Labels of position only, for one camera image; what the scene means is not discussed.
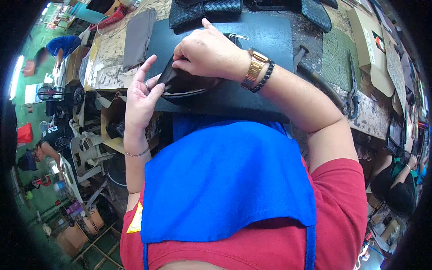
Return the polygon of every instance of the silver bracelet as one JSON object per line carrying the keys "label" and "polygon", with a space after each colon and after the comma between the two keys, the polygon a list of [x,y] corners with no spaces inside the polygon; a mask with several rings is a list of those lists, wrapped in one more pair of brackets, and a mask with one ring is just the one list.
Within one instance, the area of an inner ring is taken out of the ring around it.
{"label": "silver bracelet", "polygon": [[138,154],[138,155],[132,155],[132,154],[129,154],[128,152],[125,152],[125,153],[126,153],[126,155],[128,155],[128,156],[142,156],[142,155],[144,155],[145,153],[147,153],[147,151],[149,151],[149,150],[150,150],[150,146],[147,147],[147,149],[146,149],[144,152],[142,152],[141,154]]}

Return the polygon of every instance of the zipper pull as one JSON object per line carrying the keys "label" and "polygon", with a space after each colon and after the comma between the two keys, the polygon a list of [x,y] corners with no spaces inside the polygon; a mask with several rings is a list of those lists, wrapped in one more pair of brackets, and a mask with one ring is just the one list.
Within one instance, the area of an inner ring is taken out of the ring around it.
{"label": "zipper pull", "polygon": [[230,38],[241,38],[241,39],[249,40],[248,36],[246,36],[246,35],[238,35],[238,34],[235,34],[235,33],[229,34],[229,37]]}

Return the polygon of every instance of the worker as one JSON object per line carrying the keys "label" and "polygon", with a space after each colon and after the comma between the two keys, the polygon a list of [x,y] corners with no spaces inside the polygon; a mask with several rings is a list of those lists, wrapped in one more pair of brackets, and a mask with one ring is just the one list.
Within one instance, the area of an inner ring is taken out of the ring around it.
{"label": "worker", "polygon": [[[174,49],[173,68],[244,82],[257,55],[202,24]],[[332,101],[268,61],[248,88],[259,86],[257,95],[308,133],[309,165],[279,123],[229,118],[197,127],[205,116],[192,115],[173,124],[194,131],[152,158],[145,129],[165,87],[158,76],[144,81],[155,61],[145,61],[127,93],[125,269],[352,269],[366,230],[365,182]]]}
{"label": "worker", "polygon": [[35,55],[35,66],[40,66],[51,54],[56,58],[54,72],[60,67],[61,62],[81,44],[81,39],[76,35],[68,35],[51,39],[46,47],[38,50]]}
{"label": "worker", "polygon": [[417,201],[417,158],[410,155],[408,162],[394,158],[387,150],[377,154],[371,173],[372,194],[385,202],[390,210],[403,217],[414,213]]}
{"label": "worker", "polygon": [[18,166],[23,171],[36,171],[36,162],[42,162],[46,155],[53,158],[57,164],[57,168],[62,171],[60,165],[59,152],[65,151],[65,156],[69,158],[71,154],[69,149],[70,129],[60,127],[50,127],[42,133],[41,139],[36,143],[34,149],[27,150],[18,160]]}
{"label": "worker", "polygon": [[414,170],[417,172],[417,175],[419,176],[417,178],[417,185],[423,184],[423,179],[426,177],[426,172],[428,170],[428,162],[429,162],[429,153],[426,153],[425,156],[420,159],[418,157],[417,159],[419,162],[417,164],[420,164],[415,168]]}

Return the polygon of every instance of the black beaded bracelet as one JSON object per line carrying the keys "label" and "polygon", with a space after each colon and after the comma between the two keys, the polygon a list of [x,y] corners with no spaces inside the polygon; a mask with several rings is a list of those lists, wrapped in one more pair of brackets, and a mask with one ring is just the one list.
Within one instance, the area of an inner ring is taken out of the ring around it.
{"label": "black beaded bracelet", "polygon": [[264,84],[270,78],[270,75],[271,75],[271,73],[273,71],[273,68],[274,68],[274,61],[270,60],[269,63],[270,63],[270,65],[269,65],[269,68],[267,69],[266,75],[264,75],[264,78],[260,81],[260,83],[257,86],[255,86],[254,88],[250,89],[252,91],[252,93],[256,93],[259,90],[261,90],[261,88],[263,88]]}

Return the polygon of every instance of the apron strap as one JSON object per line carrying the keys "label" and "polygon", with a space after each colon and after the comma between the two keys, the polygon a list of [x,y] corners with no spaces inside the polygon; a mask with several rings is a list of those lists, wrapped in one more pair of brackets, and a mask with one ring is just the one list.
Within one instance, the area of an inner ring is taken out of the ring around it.
{"label": "apron strap", "polygon": [[144,264],[144,270],[149,270],[147,247],[148,247],[148,244],[143,244],[143,264]]}
{"label": "apron strap", "polygon": [[315,267],[315,249],[317,246],[316,225],[306,227],[306,262],[305,270]]}

